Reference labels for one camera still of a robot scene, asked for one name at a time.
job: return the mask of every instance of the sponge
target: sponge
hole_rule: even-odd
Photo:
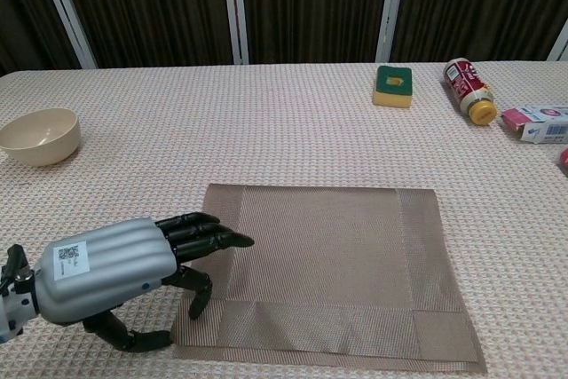
[[[376,71],[373,104],[409,108],[412,102],[412,70],[405,67],[379,66]]]

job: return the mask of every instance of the curtain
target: curtain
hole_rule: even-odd
[[[251,63],[375,61],[383,0],[244,0]]]
[[[73,0],[99,67],[232,64],[225,0]]]
[[[52,0],[0,0],[0,75],[79,68]]]
[[[544,60],[568,0],[400,0],[390,61]]]

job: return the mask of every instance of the red object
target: red object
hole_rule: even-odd
[[[560,163],[568,170],[568,148],[560,154]]]
[[[477,70],[468,60],[460,58],[451,61],[444,72],[444,80],[452,87],[452,92],[460,104],[471,92],[486,88]]]

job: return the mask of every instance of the white tablecloth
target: white tablecloth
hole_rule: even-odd
[[[5,76],[0,124],[69,107],[83,142],[67,161],[41,169],[0,154],[0,262],[13,243],[35,262],[48,241],[200,209],[209,183],[433,188],[489,377],[568,376],[568,178],[554,163],[562,147],[521,143],[501,120],[471,124],[448,98],[443,64],[408,66],[408,110],[371,104],[376,64]],[[568,104],[568,63],[477,68],[501,110]],[[130,328],[169,328],[179,297],[162,288],[116,314]],[[124,354],[81,325],[42,319],[0,345],[0,359],[3,378],[412,375],[181,361],[171,348]]]

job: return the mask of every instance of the beige bowl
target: beige bowl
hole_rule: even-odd
[[[23,115],[0,130],[0,148],[29,166],[61,162],[81,140],[77,115],[66,108],[48,108]]]

